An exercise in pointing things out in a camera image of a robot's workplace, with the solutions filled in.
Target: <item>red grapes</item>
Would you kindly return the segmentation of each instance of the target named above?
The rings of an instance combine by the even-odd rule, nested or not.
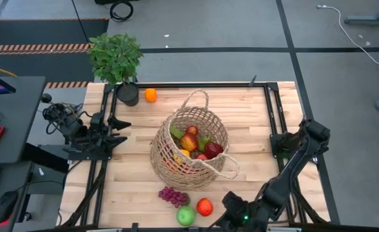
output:
[[[180,191],[174,191],[173,188],[165,188],[158,192],[158,197],[167,202],[171,202],[176,208],[180,206],[187,206],[190,204],[190,197],[187,193],[181,193]]]

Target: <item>wicker basket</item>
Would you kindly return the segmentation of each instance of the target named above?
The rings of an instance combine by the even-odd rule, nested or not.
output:
[[[186,107],[189,99],[197,92],[205,95],[205,107]],[[209,135],[212,142],[224,148],[224,152],[214,159],[203,161],[194,159],[197,155],[195,150],[191,153],[191,159],[188,158],[179,151],[180,142],[171,137],[171,125],[182,131],[185,131],[188,126],[196,126],[199,129],[198,137]],[[240,170],[238,162],[226,154],[228,146],[227,130],[221,120],[208,110],[208,94],[204,90],[194,90],[182,106],[162,123],[152,142],[151,163],[155,172],[167,186],[179,190],[200,189],[211,184],[218,176],[234,179],[238,175]],[[232,176],[221,173],[226,158],[233,161],[236,166]]]

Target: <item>potted plant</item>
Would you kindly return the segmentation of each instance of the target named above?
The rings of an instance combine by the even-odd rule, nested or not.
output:
[[[108,37],[106,33],[90,38],[93,43],[91,55],[93,75],[107,81],[110,85],[121,84],[116,89],[117,98],[127,106],[135,106],[139,92],[132,79],[137,76],[136,67],[142,53],[136,38],[125,35]]]

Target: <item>black plant pot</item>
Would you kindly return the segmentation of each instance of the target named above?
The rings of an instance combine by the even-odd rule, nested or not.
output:
[[[135,106],[139,102],[138,86],[134,83],[123,83],[117,88],[117,98],[127,106]]]

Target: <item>black floor mat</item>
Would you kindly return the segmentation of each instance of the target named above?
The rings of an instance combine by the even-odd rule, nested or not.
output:
[[[81,20],[86,36],[106,32],[107,19]],[[77,19],[0,20],[0,44],[87,43]]]
[[[86,53],[0,55],[0,68],[18,76],[45,76],[47,82],[93,82],[89,57]]]

